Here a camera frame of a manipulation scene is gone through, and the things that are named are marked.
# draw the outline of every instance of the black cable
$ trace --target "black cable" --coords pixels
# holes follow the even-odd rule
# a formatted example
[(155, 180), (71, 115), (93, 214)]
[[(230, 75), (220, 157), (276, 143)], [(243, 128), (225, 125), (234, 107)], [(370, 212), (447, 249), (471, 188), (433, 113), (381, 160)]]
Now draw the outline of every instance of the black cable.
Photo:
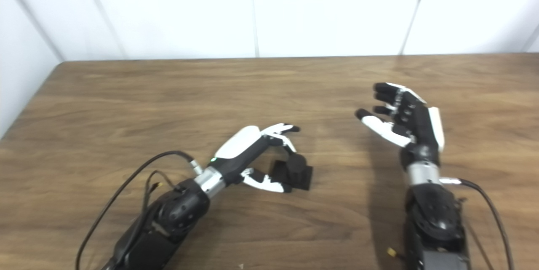
[(118, 198), (118, 196), (123, 191), (123, 189), (125, 189), (125, 187), (127, 187), (127, 185), (129, 185), (129, 183), (137, 175), (139, 175), (139, 173), (142, 170), (144, 170), (144, 168), (146, 168), (147, 166), (152, 164), (154, 161), (160, 159), (161, 157), (164, 157), (164, 156), (167, 156), (167, 155), (179, 155), (179, 156), (183, 157), (185, 160), (187, 160), (187, 162), (189, 162), (189, 163), (194, 160), (194, 158), (192, 158), (189, 154), (184, 153), (183, 151), (167, 151), (167, 152), (160, 153), (160, 154), (152, 157), (151, 159), (148, 159), (144, 164), (142, 164), (142, 166), (140, 166), (135, 172), (133, 172), (133, 174), (131, 174), (131, 176), (129, 176), (129, 178), (127, 178), (127, 180), (125, 180), (125, 182), (123, 182), (123, 184), (118, 188), (118, 190), (116, 190), (116, 192), (112, 195), (112, 197), (106, 203), (103, 210), (101, 210), (98, 217), (96, 218), (96, 220), (94, 221), (94, 223), (90, 227), (90, 230), (86, 234), (86, 237), (83, 239), (83, 242), (81, 243), (81, 245), (79, 247), (79, 251), (77, 252), (77, 258), (75, 259), (75, 270), (80, 270), (80, 259), (81, 259), (82, 255), (83, 255), (83, 251), (84, 251), (84, 248), (86, 247), (86, 244), (88, 243), (90, 237), (92, 237), (92, 234), (94, 233), (94, 230), (96, 230), (99, 222), (102, 220), (105, 213), (108, 211), (108, 209), (110, 208), (112, 203), (116, 200), (116, 198)]
[(469, 180), (465, 180), (462, 178), (459, 178), (459, 180), (463, 186), (467, 186), (477, 190), (487, 201), (487, 204), (491, 208), (492, 214), (494, 215), (494, 219), (496, 220), (496, 224), (498, 225), (498, 229), (500, 230), (500, 234), (502, 235), (502, 241), (504, 242), (508, 268), (509, 270), (514, 270), (515, 264), (512, 260), (512, 252), (509, 244), (509, 238), (507, 237), (507, 233), (505, 231), (504, 224), (502, 223), (500, 213), (498, 213), (498, 210), (494, 206), (494, 203), (491, 201), (490, 197), (488, 197), (487, 193), (483, 189), (481, 189), (481, 187), (475, 182), (470, 182)]

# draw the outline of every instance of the black arm housing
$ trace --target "black arm housing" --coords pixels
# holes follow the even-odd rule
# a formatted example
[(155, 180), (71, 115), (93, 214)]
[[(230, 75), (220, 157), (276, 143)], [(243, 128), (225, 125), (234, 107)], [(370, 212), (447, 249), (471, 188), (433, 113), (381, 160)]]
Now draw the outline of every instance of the black arm housing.
[(239, 184), (243, 181), (241, 172), (245, 170), (245, 168), (247, 168), (247, 166), (262, 153), (264, 153), (269, 146), (270, 142), (266, 136), (262, 136), (235, 158), (217, 158), (216, 160), (210, 162), (208, 166), (212, 166), (219, 171), (227, 186), (231, 184)]
[[(208, 211), (210, 199), (193, 180), (179, 183), (173, 191), (161, 195), (145, 214), (127, 229), (114, 247), (113, 257), (104, 270), (160, 270), (181, 246), (187, 234)], [(137, 222), (144, 224), (133, 245), (128, 240)], [(120, 260), (123, 252), (125, 258)]]
[(410, 187), (404, 224), (408, 270), (469, 270), (460, 203), (438, 184)]

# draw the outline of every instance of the white finger segment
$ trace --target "white finger segment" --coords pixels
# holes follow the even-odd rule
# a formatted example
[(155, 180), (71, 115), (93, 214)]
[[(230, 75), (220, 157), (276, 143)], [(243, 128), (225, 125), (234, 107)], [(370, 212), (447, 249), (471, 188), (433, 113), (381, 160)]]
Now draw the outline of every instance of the white finger segment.
[(394, 133), (391, 130), (393, 128), (392, 123), (385, 123), (376, 116), (365, 116), (361, 119), (361, 122), (383, 138), (400, 147), (406, 147), (411, 141), (409, 137)]

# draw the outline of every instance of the wall seam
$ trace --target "wall seam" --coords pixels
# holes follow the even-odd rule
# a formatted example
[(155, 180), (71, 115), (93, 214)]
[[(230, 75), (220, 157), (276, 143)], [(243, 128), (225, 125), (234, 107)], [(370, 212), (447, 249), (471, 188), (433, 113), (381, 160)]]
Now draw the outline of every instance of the wall seam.
[(414, 8), (414, 13), (412, 14), (412, 19), (410, 20), (410, 25), (408, 26), (408, 30), (406, 30), (406, 34), (404, 35), (404, 41), (399, 50), (398, 55), (403, 55), (404, 53), (404, 48), (406, 48), (406, 44), (408, 43), (408, 37), (410, 36), (410, 32), (412, 32), (414, 21), (416, 21), (416, 15), (417, 15), (417, 11), (419, 10), (420, 4), (421, 4), (421, 0), (417, 0), (416, 7)]
[(122, 54), (122, 57), (124, 59), (127, 59), (128, 57), (127, 57), (127, 52), (125, 51), (125, 47), (123, 47), (123, 43), (120, 40), (120, 36), (118, 35), (116, 28), (114, 28), (114, 25), (112, 24), (112, 20), (110, 20), (110, 17), (108, 16), (107, 11), (104, 8), (102, 1), (101, 0), (93, 0), (93, 1), (101, 15), (101, 18), (103, 19), (103, 21), (107, 25), (108, 30), (112, 34), (112, 37), (114, 41), (116, 42), (116, 45), (118, 46), (118, 49), (120, 50), (120, 53)]
[(56, 59), (58, 61), (65, 61), (65, 57), (60, 51), (60, 49), (56, 46), (52, 38), (49, 36), (49, 34), (45, 31), (45, 29), (42, 27), (42, 25), (39, 23), (37, 17), (35, 17), (34, 12), (28, 5), (27, 1), (25, 0), (15, 0), (17, 4), (19, 4), (19, 7), (21, 7), (22, 11), (25, 13), (25, 15), (28, 17), (30, 23), (34, 26), (35, 30), (39, 33), (39, 36), (45, 41), (45, 44), (50, 48), (52, 53), (54, 53)]
[(255, 1), (251, 0), (253, 4), (253, 41), (254, 41), (254, 57), (260, 57), (260, 49), (258, 46), (258, 26), (256, 24), (256, 6)]

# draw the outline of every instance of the cable connector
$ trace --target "cable connector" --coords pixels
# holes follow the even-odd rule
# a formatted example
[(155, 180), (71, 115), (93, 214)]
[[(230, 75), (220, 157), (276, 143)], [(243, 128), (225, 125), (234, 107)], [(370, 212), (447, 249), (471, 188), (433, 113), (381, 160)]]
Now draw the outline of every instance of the cable connector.
[(462, 184), (462, 181), (460, 178), (455, 177), (441, 177), (440, 182), (445, 185), (460, 185)]

